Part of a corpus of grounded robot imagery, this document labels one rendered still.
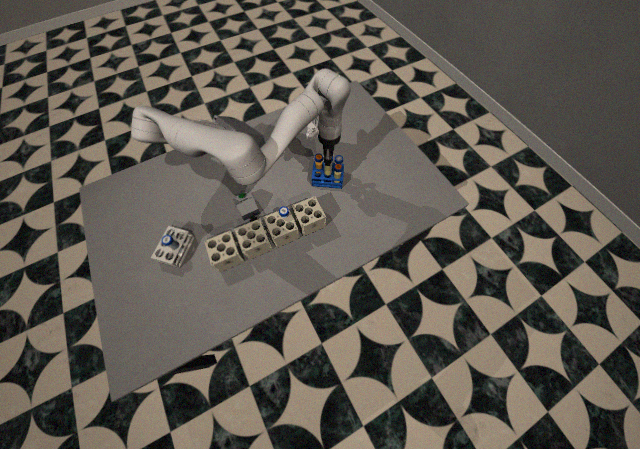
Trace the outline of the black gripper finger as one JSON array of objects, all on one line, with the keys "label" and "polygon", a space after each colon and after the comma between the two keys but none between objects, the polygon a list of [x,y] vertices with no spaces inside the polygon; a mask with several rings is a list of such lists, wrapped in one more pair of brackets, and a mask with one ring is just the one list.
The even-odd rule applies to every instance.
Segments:
[{"label": "black gripper finger", "polygon": [[323,150],[324,150],[323,155],[324,155],[325,166],[331,166],[331,162],[332,162],[331,160],[332,160],[332,156],[333,156],[334,146],[332,146],[332,152],[331,153],[329,153],[330,149],[327,149],[327,153],[326,153],[325,152],[325,146],[323,145]]}]

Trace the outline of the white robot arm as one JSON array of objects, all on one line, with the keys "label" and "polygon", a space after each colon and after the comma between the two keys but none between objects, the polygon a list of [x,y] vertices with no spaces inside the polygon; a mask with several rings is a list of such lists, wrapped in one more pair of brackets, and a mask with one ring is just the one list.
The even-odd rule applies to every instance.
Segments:
[{"label": "white robot arm", "polygon": [[317,135],[326,140],[338,138],[342,110],[350,91],[350,83],[343,76],[327,68],[317,71],[305,90],[282,111],[261,148],[246,133],[226,130],[215,122],[173,116],[150,106],[134,109],[131,136],[143,143],[169,144],[191,157],[208,153],[223,164],[238,184],[251,185],[270,170],[306,126],[307,140]]}]

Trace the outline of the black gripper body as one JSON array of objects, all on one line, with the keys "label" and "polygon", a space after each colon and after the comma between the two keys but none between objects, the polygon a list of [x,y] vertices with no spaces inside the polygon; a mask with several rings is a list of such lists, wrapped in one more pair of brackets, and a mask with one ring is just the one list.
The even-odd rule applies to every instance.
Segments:
[{"label": "black gripper body", "polygon": [[320,135],[318,135],[318,139],[319,139],[320,143],[322,143],[325,146],[325,152],[326,153],[327,153],[327,149],[330,149],[329,153],[332,152],[332,146],[336,145],[340,141],[340,138],[341,138],[341,134],[340,134],[340,136],[338,138],[336,138],[334,140],[326,140],[326,139],[323,139],[322,137],[320,137]]}]

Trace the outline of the blue sample tube rack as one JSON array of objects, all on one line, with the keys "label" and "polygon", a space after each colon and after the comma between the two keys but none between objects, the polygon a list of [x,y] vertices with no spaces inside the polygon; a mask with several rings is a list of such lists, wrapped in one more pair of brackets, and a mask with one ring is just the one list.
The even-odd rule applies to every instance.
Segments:
[{"label": "blue sample tube rack", "polygon": [[[331,175],[325,175],[324,174],[324,162],[322,162],[322,168],[321,169],[317,169],[315,167],[315,161],[313,164],[313,171],[312,171],[312,186],[316,186],[316,187],[328,187],[328,188],[340,188],[342,189],[342,185],[343,185],[343,174],[344,174],[344,164],[342,164],[343,166],[343,170],[341,173],[341,178],[336,179],[334,177],[334,165],[335,163],[332,163],[332,173]],[[321,172],[321,173],[316,173],[316,172]],[[340,181],[340,183],[334,183],[334,181]]]}]

